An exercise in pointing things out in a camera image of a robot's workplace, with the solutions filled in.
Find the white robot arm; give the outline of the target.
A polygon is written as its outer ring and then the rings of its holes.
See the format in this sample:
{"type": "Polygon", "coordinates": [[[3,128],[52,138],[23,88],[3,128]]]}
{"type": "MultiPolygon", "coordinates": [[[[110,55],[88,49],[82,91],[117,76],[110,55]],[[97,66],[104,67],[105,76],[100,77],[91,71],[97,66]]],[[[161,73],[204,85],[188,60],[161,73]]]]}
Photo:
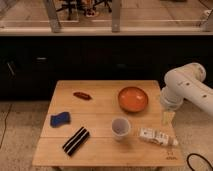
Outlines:
{"type": "Polygon", "coordinates": [[[205,68],[196,62],[171,69],[165,74],[165,86],[159,97],[163,125],[171,122],[169,115],[174,115],[184,100],[213,117],[213,88],[203,83],[205,78],[205,68]]]}

